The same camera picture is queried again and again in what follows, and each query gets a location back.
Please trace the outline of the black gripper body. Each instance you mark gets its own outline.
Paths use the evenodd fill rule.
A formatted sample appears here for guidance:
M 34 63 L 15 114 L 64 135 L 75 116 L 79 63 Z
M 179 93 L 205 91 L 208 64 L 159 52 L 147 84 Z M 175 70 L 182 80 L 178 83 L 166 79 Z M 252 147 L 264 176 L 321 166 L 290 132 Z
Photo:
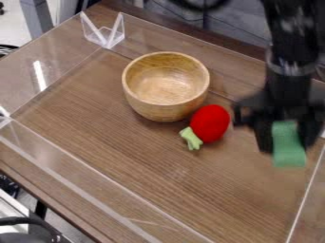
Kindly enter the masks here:
M 297 121 L 300 130 L 321 130 L 325 124 L 325 87 L 313 84 L 316 68 L 268 68 L 262 88 L 237 100 L 234 125 Z

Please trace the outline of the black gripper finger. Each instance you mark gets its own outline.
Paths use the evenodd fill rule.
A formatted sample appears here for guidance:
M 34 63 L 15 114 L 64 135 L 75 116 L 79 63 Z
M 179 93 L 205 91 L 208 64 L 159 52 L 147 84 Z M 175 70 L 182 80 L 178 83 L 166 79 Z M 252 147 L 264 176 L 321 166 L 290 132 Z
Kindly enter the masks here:
M 272 122 L 257 121 L 254 123 L 254 133 L 260 150 L 264 153 L 273 153 Z
M 324 121 L 313 116 L 305 116 L 297 119 L 298 138 L 305 149 L 315 145 L 323 127 Z

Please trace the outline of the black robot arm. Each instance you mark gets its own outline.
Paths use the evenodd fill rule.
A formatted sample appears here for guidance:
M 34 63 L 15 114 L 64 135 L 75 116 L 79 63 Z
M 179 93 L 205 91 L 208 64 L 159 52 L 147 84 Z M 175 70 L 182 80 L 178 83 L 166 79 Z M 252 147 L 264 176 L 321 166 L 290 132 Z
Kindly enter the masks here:
M 304 148 L 325 126 L 325 87 L 313 84 L 320 59 L 320 0 L 261 0 L 270 30 L 262 89 L 233 104 L 234 125 L 249 127 L 260 150 L 274 151 L 272 125 L 293 121 Z

